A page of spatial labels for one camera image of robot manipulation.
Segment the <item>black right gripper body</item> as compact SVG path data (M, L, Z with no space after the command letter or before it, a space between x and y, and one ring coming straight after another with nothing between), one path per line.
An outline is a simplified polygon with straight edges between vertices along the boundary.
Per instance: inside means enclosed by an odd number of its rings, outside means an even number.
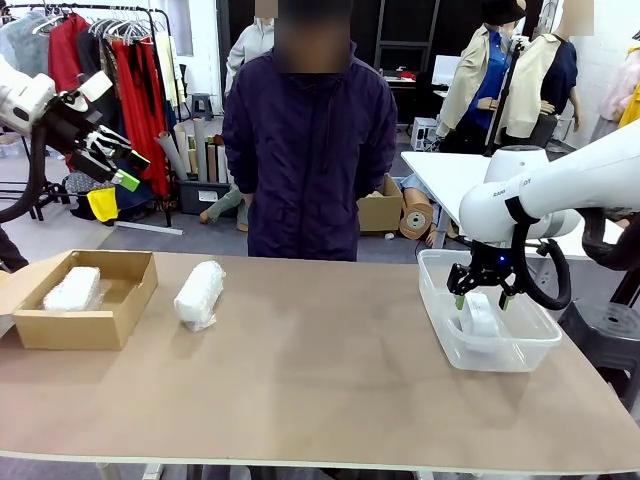
M508 278L514 273L510 248L473 242L471 262L466 282L470 287L508 287Z

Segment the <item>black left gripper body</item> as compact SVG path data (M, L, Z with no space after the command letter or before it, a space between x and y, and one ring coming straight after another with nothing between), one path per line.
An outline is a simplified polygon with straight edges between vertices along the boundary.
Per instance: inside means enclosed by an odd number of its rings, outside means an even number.
M78 111L64 100L55 100L48 109L48 146L63 154L73 152L84 145L102 118L93 107Z

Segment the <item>unwrapped white clock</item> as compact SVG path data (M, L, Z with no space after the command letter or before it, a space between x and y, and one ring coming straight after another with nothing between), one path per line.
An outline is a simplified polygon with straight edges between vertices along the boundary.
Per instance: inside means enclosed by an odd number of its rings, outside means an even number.
M483 354L496 351L493 339L499 337L498 317L485 294L470 292L464 297L459 322L468 350Z

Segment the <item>bubble-wrapped white clock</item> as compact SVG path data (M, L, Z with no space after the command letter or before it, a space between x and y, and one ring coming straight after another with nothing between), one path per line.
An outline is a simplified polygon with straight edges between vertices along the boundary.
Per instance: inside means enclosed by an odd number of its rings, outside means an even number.
M97 267L73 267L43 299L46 311L88 311L101 301L101 273Z
M199 332L216 322L215 305L223 291L226 272L213 260L196 265L174 299L180 322L191 332Z

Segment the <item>yellow cloth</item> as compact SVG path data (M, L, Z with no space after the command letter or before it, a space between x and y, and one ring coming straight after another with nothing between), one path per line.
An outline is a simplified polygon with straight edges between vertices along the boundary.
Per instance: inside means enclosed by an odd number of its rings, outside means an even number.
M114 186L88 192L87 200L98 221L104 223L115 220L118 217L119 209Z

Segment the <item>long red dress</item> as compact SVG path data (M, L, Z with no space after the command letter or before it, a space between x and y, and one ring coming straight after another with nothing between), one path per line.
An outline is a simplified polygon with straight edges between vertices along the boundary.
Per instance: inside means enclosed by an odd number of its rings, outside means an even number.
M169 193L166 157L157 139L165 132L164 102L149 38L126 44L113 40L126 133L133 148L149 162L142 173L156 195Z

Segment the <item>grey paper roll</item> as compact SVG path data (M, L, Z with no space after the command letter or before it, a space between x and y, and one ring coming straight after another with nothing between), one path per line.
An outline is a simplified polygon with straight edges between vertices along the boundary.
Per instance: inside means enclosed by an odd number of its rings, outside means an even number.
M163 149L165 156L169 160L177 178L181 181L187 181L188 176L183 160L178 152L175 141L169 132L163 131L156 139L157 143Z

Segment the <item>clear plastic container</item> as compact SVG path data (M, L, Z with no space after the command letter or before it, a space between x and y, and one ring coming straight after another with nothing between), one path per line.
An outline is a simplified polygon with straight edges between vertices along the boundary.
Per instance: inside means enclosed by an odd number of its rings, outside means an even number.
M479 287L495 321L490 332L471 333L461 325L461 311L447 288L451 267L467 264L465 251L425 249L418 253L419 290L432 327L449 363L460 370L500 373L534 371L558 346L562 332L549 314L526 296L498 306L501 290Z

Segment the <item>white floor bar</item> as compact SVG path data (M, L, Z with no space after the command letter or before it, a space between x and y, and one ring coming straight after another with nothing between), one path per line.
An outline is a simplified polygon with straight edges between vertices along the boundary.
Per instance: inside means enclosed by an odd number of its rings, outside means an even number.
M182 229L176 229L172 227L161 227L161 226L149 225L144 223L115 221L114 226L118 228L126 228L126 229L154 232L154 233L174 235L174 236L184 235L184 230Z

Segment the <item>cream paper roll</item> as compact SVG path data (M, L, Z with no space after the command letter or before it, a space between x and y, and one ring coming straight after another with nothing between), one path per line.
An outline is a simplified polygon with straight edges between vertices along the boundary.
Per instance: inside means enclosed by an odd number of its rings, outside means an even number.
M177 149L180 159L183 163L184 169L187 173L192 172L191 162L189 157L189 141L188 135L182 122L177 123L174 126L174 135L176 139Z

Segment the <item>red jacket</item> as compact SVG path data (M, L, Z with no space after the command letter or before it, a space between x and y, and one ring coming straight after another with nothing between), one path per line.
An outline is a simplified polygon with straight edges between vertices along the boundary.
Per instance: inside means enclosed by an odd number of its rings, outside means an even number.
M49 34L48 75L54 80L57 92L79 86L77 76L81 73L81 65L77 37L88 27L89 23L83 17L71 13Z

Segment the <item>black hanging garment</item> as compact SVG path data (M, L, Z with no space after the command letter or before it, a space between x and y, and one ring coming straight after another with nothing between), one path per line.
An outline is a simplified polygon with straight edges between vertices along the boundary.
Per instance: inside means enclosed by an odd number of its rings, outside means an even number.
M82 73L87 77L102 70L99 40L86 28L76 37L76 48ZM102 114L105 126L116 131L119 127L120 104L111 86L96 102L92 103Z

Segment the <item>brown cardboard spool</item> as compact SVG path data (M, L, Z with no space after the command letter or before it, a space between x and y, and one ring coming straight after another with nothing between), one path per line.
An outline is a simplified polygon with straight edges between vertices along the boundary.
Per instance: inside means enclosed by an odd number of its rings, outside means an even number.
M419 240L431 230L433 206L425 193L413 187L403 190L403 199L399 231L410 240Z

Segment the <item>grey storage bin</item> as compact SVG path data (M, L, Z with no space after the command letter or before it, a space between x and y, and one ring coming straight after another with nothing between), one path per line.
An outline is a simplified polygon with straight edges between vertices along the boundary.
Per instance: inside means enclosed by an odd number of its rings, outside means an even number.
M193 180L178 181L181 212L199 215L217 203L230 191L229 183L209 183Z

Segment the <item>tall tan paper roll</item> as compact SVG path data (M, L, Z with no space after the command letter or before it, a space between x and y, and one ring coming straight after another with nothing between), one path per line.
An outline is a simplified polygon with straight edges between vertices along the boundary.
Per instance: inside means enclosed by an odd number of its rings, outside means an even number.
M205 121L202 118L193 119L196 158L197 158L197 175L199 182L207 181L207 147L205 137Z

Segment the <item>cream hanging garment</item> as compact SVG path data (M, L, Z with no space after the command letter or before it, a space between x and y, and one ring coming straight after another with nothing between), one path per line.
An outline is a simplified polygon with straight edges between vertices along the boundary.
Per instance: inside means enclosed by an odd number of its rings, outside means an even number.
M158 56L160 75L164 86L165 97L171 107L178 106L178 89L176 88L173 39L167 31L160 31L155 34L155 47Z

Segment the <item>grey plastic stool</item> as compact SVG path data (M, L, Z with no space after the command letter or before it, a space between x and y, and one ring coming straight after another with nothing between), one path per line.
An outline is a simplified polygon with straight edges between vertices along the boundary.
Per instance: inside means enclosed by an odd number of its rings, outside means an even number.
M212 120L213 106L208 94L194 93L191 95L191 118Z

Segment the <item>grey fur coat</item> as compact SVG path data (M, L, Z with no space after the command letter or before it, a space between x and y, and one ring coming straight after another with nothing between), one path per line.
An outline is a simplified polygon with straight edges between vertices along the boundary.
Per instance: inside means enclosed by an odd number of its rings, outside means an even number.
M35 77L48 74L49 37L32 31L46 22L38 11L0 27L0 54L16 70Z

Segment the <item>black plastic stool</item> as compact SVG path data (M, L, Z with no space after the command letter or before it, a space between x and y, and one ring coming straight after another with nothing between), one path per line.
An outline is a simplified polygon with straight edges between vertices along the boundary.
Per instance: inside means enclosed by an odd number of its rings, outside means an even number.
M575 300L558 324L632 410L640 394L640 313L617 303Z

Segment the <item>white paper roll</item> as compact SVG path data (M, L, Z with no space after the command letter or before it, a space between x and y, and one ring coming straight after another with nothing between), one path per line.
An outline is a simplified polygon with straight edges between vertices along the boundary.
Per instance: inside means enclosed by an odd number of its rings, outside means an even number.
M219 183L228 183L229 174L227 167L227 157L225 151L224 140L221 134L214 136L214 144L216 146L216 162L217 162L217 176Z

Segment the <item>open cardboard carton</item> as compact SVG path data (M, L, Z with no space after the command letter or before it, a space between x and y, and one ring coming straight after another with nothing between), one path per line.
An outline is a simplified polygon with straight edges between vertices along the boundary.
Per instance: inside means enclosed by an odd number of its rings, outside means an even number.
M390 233L398 229L404 197L394 178L386 174L383 185L358 201L360 232Z

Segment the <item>mannequin legs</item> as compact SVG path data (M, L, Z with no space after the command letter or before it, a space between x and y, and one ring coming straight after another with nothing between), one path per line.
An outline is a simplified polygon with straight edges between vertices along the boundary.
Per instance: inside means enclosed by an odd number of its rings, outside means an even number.
M223 213L236 209L236 228L239 231L247 232L249 230L249 205L247 197L232 183L225 195L200 213L199 220L201 224L215 223Z

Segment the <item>white side table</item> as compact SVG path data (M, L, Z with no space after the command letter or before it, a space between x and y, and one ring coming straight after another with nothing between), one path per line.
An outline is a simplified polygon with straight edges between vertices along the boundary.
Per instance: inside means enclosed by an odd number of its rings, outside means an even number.
M582 226L583 252L611 270L640 265L640 220L607 241L607 209L640 210L640 150L590 145L551 161L534 147L480 155L405 152L432 197L471 240L519 247L528 239L567 235Z

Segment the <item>black clothes rack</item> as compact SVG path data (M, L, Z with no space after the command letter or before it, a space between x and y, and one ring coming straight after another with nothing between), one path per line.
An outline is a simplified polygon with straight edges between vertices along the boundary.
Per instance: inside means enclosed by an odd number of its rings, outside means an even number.
M101 18L101 21L110 21L115 18L118 12L126 13L143 13L148 17L150 24L151 34L155 35L156 29L153 20L154 13L160 13L165 17L166 26L169 26L169 20L167 14L163 10L149 9L142 6L127 6L127 5L98 5L98 4L82 4L74 2L63 3L51 3L46 4L45 1L41 3L28 3L28 4L8 4L6 7L0 8L0 18L12 19L13 16L10 13L10 9L38 9L41 8L46 16L52 16L54 12L59 11L61 15L66 10L72 9L89 9L97 11L106 11L107 17ZM24 150L24 156L29 162L29 176L26 182L10 182L0 180L0 185L18 185L22 186L22 190L7 190L0 189L0 202L12 201L6 209L0 211L0 224L13 221L25 213L30 213L33 219L42 220L43 216L40 212L41 206L46 205L51 201L55 201L57 196L62 196L62 193L54 193L52 187L49 186L45 176L45 157L46 147L40 146L40 152L36 154L36 159L31 158L30 147L27 141L30 139L30 134L21 134L20 139L22 141L22 147Z

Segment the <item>white computer tower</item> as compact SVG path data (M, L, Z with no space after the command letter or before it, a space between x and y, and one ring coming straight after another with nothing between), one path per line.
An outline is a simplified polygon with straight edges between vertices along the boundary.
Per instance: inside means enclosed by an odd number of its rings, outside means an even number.
M411 129L411 147L417 152L432 152L437 149L438 121L434 118L415 117Z

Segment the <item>brown cardboard box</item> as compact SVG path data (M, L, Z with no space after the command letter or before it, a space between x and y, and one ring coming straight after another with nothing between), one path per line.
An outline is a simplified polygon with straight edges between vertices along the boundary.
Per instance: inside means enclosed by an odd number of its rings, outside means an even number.
M73 267L100 269L101 301L88 311L46 311L45 295ZM144 251L70 250L0 275L0 317L22 345L45 350L120 350L158 285L154 256Z

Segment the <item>person in grey hoodie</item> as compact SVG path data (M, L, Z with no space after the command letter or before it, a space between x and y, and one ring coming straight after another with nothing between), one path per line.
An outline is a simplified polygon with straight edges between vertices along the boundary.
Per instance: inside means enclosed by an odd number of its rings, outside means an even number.
M240 68L273 48L274 24L274 18L255 17L253 23L241 32L227 57L224 97L229 95Z

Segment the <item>black tripod stand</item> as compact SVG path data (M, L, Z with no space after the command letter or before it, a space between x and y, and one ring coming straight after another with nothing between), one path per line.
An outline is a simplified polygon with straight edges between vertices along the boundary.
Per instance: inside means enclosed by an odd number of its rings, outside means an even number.
M494 147L496 145L495 139L499 130L501 117L504 112L506 101L509 95L510 85L514 76L516 64L521 54L528 48L529 44L530 44L530 40L526 36L515 35L512 38L510 56L509 56L509 58L511 59L510 66L504 77L504 81L500 91L500 96L498 99L498 107L493 114L488 135L485 141L485 149L483 152L483 155L485 157L490 157L494 151Z

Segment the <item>mannequin beige jacket blue shirt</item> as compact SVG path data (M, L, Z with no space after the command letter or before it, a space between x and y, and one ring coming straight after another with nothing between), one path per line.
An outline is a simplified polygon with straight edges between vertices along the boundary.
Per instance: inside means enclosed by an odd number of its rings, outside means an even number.
M472 35L444 99L436 131L441 153L482 154L504 77L517 24L488 23Z

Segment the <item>mannequin cream jacket navy top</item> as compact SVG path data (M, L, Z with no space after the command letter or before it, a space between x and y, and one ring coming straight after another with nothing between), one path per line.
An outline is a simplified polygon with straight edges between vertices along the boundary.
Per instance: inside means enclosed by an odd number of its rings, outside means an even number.
M549 139L568 104L573 107L574 128L580 128L577 51L570 41L575 27L574 21L563 17L553 32L539 35L517 61L500 123L501 145Z

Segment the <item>person in navy jacket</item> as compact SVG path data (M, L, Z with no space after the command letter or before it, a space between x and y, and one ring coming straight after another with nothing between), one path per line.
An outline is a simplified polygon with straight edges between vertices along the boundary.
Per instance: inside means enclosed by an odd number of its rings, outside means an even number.
M358 203L392 166L397 106L355 54L352 5L278 0L272 49L234 78L222 136L252 257L357 258Z

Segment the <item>white computer monitor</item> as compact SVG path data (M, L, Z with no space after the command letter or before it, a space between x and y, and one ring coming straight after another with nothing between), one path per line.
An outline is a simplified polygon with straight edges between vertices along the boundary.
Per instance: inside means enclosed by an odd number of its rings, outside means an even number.
M460 56L437 55L431 84L434 86L449 87L453 82L460 60Z

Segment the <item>mannequin pink yellow clothes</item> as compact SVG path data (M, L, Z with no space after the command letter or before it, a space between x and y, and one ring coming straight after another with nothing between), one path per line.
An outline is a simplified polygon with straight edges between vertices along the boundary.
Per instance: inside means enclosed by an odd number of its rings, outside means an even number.
M640 118L640 45L628 50L600 103L590 142Z

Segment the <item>black bucket hat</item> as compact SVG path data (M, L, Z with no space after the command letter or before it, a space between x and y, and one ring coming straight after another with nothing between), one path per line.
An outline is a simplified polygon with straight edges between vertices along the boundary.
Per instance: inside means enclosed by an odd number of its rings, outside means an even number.
M519 22L526 16L526 4L520 0L482 0L481 19L483 23L502 26Z

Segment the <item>black metal frame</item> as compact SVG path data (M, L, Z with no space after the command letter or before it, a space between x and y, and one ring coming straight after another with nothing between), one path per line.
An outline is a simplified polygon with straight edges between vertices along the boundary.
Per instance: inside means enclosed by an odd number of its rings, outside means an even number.
M386 75L427 69L441 0L380 0L374 67Z

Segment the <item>white table leg frame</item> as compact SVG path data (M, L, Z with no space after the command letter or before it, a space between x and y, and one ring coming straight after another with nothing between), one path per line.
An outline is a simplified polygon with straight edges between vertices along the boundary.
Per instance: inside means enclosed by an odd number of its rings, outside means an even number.
M111 463L95 464L100 480L124 480L118 465ZM144 472L134 480L161 480L164 473L162 464L147 464Z

